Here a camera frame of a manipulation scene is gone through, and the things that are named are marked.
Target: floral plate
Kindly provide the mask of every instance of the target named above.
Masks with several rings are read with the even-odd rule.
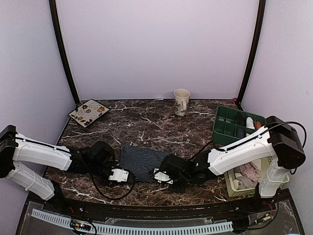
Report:
[[[91,99],[76,108],[69,116],[81,126],[87,127],[108,110],[106,106]]]

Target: striped cloth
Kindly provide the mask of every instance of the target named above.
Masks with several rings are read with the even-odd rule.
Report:
[[[121,145],[120,150],[122,152],[120,165],[135,175],[136,182],[155,182],[154,169],[160,168],[163,159],[169,155],[169,153],[138,148],[129,144]]]

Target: white mug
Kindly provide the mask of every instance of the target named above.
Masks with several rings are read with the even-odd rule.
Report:
[[[189,103],[190,92],[186,89],[177,89],[174,91],[174,97],[175,114],[184,116]]]

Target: black post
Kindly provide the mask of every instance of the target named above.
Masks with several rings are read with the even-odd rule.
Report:
[[[246,88],[248,86],[248,81],[249,81],[249,78],[251,75],[256,51],[257,51],[258,44],[259,44],[261,29],[262,29],[263,17],[264,17],[264,12],[265,12],[265,4],[266,4],[266,0],[260,0],[259,1],[258,16],[256,19],[256,25],[255,25],[255,29],[254,29],[254,35],[253,35],[250,55],[249,55],[248,63],[246,65],[246,71],[244,74],[243,82],[241,84],[238,97],[234,99],[234,101],[236,102],[236,104],[238,106],[241,106],[241,102],[243,101],[243,98],[244,98],[244,95],[246,92]]]
[[[63,38],[62,38],[61,28],[60,28],[60,22],[59,22],[59,17],[58,17],[57,5],[56,5],[55,0],[49,0],[49,3],[50,3],[50,11],[51,11],[51,17],[52,17],[52,22],[53,22],[54,33],[55,33],[55,37],[57,40],[57,44],[58,44],[59,53],[60,53],[60,57],[62,60],[64,72],[65,72],[65,75],[67,77],[67,82],[68,82],[70,91],[72,93],[73,99],[75,101],[75,104],[77,105],[80,102],[80,100],[78,97],[77,90],[75,88],[74,80],[73,80],[72,73],[71,73],[70,68],[69,68],[67,55],[65,52],[65,47],[64,47],[64,43],[63,43]]]

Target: marble tabletop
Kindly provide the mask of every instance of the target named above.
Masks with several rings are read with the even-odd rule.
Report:
[[[150,148],[190,158],[212,138],[217,107],[236,108],[232,100],[190,100],[187,114],[174,114],[173,100],[110,100],[100,101],[110,111],[92,125],[84,128],[70,120],[59,145],[82,148],[96,141],[105,141],[120,155],[121,144]],[[224,176],[191,186],[186,193],[175,193],[167,185],[136,183],[133,191],[119,201],[104,199],[93,186],[89,175],[79,175],[48,167],[45,177],[58,182],[66,198],[89,202],[128,206],[186,206],[216,203],[229,198]],[[101,186],[110,197],[123,195],[126,186]]]

